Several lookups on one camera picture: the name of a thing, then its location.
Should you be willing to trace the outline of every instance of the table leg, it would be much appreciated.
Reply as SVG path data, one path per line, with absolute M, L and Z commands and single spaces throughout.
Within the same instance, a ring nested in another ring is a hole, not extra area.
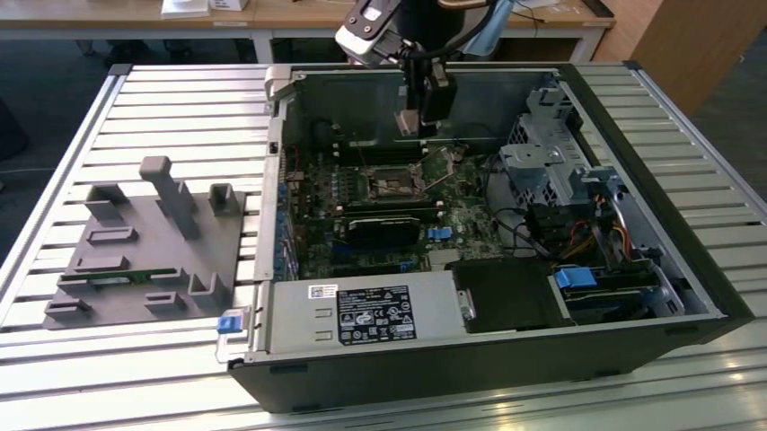
M 575 49 L 572 50 L 571 62 L 572 63 L 585 63 L 591 61 L 591 57 L 595 55 L 596 46 L 601 40 L 601 35 L 604 34 L 604 29 L 596 28 L 584 32 L 583 37 L 577 40 Z
M 271 31 L 253 31 L 251 39 L 253 39 L 255 56 L 263 65 L 275 63 L 275 54 L 272 53 L 272 32 Z

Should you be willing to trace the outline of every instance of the green circuit board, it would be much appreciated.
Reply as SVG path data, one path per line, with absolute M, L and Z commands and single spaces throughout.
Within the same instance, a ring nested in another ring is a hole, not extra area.
M 295 189 L 293 210 L 300 278 L 348 277 L 431 270 L 429 252 L 452 249 L 460 259 L 501 255 L 481 195 L 487 155 L 459 157 L 451 145 L 431 148 L 416 165 L 337 167 L 327 157 L 307 170 Z M 420 223 L 412 244 L 357 250 L 344 240 L 348 218 L 339 206 L 440 201 L 439 220 Z M 449 230 L 433 239 L 429 232 Z

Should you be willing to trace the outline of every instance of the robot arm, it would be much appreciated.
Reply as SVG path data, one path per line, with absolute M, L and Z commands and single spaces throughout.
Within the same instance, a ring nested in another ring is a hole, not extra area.
M 485 30 L 499 1 L 508 0 L 359 0 L 348 12 L 336 32 L 340 47 L 365 66 L 385 60 L 403 70 L 405 108 L 396 115 L 403 135 L 433 136 L 449 116 L 456 87 L 444 59 Z M 488 11 L 479 24 L 451 41 L 465 10 L 483 6 Z

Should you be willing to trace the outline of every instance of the power supply label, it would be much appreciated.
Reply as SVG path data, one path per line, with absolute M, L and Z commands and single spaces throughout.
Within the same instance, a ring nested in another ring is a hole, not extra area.
M 344 346 L 416 338 L 407 286 L 339 290 L 337 339 Z

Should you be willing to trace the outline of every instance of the slatted metal surface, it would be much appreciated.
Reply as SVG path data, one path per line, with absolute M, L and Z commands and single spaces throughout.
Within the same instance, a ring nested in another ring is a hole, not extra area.
M 165 154 L 192 192 L 231 182 L 247 192 L 235 301 L 248 303 L 265 125 L 260 66 L 137 66 L 96 121 L 41 224 L 41 247 L 13 276 L 0 326 L 0 429 L 690 429 L 759 425 L 767 417 L 767 226 L 750 194 L 684 124 L 621 66 L 581 73 L 758 319 L 684 347 L 629 375 L 271 415 L 216 362 L 215 319 L 47 331 L 43 309 L 88 219 L 88 185 L 131 196 L 144 155 Z M 604 151 L 595 152 L 608 163 Z

